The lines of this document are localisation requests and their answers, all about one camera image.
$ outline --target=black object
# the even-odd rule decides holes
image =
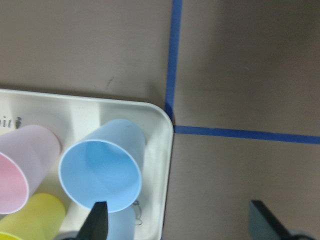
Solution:
[[[290,234],[260,200],[250,201],[249,233],[252,240],[315,240],[303,234]]]
[[[108,206],[106,201],[96,202],[76,238],[64,240],[106,240],[108,236]]]

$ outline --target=white plastic tray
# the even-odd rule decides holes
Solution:
[[[62,152],[102,124],[116,118],[136,123],[144,131],[146,149],[142,170],[142,191],[135,206],[135,240],[160,240],[166,203],[173,125],[165,112],[150,103],[77,97],[0,89],[0,134],[22,126],[39,124],[59,138]],[[89,210],[72,202],[64,193],[54,167],[36,192],[51,193],[67,206],[60,233],[77,231]]]

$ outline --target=light blue cup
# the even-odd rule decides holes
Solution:
[[[134,240],[136,227],[136,214],[132,206],[122,211],[108,213],[108,236],[106,240]],[[78,231],[65,232],[54,240],[75,238]]]
[[[141,191],[145,145],[143,131],[133,122],[107,122],[62,155],[59,179],[64,191],[88,209],[103,201],[109,213],[127,208]]]

